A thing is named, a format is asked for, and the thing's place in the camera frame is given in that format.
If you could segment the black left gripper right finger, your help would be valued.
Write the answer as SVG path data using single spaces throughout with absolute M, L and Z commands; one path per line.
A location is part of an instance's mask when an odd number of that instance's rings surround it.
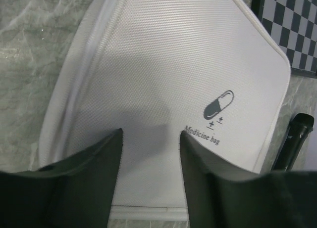
M 259 175 L 209 151 L 186 131 L 179 147 L 191 227 L 316 227 L 315 171 Z

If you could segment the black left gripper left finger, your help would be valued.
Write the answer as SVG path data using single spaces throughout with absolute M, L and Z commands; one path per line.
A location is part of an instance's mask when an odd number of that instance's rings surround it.
M 118 129 L 37 171 L 0 174 L 3 228 L 105 228 L 123 147 Z

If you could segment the white medicine kit case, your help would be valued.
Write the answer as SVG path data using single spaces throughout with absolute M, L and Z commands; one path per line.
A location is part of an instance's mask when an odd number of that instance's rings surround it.
M 242 0 L 94 0 L 50 99 L 39 165 L 121 128 L 112 218 L 185 221 L 180 133 L 259 173 L 289 80 Z

